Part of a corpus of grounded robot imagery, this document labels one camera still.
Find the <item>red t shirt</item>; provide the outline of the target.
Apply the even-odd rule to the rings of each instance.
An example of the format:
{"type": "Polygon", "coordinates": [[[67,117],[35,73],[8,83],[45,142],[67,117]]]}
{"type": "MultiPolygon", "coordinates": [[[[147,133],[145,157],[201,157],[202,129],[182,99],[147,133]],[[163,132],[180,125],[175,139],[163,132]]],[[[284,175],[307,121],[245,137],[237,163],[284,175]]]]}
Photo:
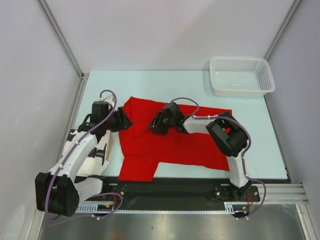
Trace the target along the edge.
{"type": "Polygon", "coordinates": [[[159,163],[228,171],[227,157],[219,151],[210,135],[185,134],[173,128],[161,135],[147,128],[164,105],[163,102],[133,96],[124,104],[124,112],[133,125],[119,132],[124,160],[118,179],[150,182],[159,163]]]}

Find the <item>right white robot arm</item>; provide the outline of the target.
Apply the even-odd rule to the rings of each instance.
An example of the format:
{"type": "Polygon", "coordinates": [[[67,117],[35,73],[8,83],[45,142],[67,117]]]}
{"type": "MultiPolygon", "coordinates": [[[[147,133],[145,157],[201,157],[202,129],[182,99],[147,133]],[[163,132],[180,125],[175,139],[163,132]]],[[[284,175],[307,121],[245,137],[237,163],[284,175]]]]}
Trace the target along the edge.
{"type": "Polygon", "coordinates": [[[226,156],[230,171],[230,194],[242,201],[252,180],[247,174],[245,153],[252,144],[248,131],[227,111],[218,115],[184,115],[175,102],[166,103],[147,126],[154,134],[166,135],[173,128],[184,134],[208,134],[226,156]]]}

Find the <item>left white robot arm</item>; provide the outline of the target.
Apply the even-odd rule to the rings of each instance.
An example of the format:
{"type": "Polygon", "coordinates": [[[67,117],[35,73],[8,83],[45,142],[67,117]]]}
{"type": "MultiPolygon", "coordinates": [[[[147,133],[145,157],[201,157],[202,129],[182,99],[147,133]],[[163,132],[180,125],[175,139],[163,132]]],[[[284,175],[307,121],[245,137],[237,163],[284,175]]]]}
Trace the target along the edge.
{"type": "Polygon", "coordinates": [[[111,188],[102,176],[109,160],[112,133],[133,125],[122,106],[111,100],[95,101],[77,129],[71,129],[60,160],[35,177],[36,207],[47,214],[71,217],[79,204],[105,200],[111,188]]]}

